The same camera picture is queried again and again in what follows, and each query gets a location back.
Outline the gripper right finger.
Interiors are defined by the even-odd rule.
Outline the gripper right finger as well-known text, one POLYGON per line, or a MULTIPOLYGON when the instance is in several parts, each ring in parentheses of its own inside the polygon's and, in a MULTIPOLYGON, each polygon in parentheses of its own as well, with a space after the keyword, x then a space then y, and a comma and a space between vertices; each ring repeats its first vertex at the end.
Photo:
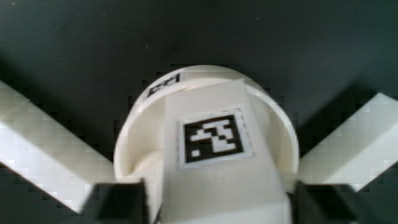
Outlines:
POLYGON ((349 184, 295 183, 293 224, 380 224, 349 184))

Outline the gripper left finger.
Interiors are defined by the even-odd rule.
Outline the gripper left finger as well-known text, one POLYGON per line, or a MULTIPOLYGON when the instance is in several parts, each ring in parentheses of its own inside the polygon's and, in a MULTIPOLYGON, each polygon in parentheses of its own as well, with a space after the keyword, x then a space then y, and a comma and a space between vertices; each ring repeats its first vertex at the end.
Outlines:
POLYGON ((142 181, 94 186, 77 224, 150 224, 142 181))

